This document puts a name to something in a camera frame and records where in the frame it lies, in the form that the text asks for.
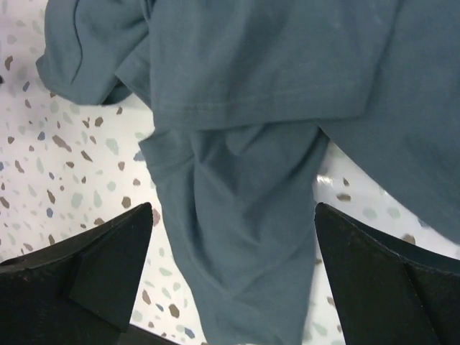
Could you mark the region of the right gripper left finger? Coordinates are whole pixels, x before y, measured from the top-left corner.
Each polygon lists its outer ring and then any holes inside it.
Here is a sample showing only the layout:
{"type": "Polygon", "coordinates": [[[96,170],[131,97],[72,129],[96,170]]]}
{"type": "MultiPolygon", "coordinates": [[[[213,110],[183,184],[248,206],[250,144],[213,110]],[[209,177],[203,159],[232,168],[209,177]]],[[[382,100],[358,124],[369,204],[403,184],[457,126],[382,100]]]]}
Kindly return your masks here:
{"type": "Polygon", "coordinates": [[[153,227],[135,208],[1,263],[2,344],[119,344],[130,327],[153,227]]]}

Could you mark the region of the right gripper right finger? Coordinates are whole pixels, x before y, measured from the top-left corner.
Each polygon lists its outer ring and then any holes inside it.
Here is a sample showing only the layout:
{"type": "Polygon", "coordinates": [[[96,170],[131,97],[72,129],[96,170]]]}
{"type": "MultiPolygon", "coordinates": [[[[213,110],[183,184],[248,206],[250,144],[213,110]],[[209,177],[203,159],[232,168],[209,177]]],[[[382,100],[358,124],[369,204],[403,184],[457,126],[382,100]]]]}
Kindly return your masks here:
{"type": "Polygon", "coordinates": [[[459,344],[459,261],[325,203],[321,256],[347,344],[459,344]]]}

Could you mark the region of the slate blue t shirt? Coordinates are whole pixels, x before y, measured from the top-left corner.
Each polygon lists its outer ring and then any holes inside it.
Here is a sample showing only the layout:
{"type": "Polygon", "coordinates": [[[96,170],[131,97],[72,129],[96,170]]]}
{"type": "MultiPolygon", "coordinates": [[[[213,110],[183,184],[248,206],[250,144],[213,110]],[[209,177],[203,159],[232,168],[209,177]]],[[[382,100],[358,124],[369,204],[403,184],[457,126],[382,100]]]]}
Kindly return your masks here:
{"type": "Polygon", "coordinates": [[[459,240],[457,1],[49,1],[37,71],[138,96],[140,148],[210,344],[300,344],[329,142],[459,240]]]}

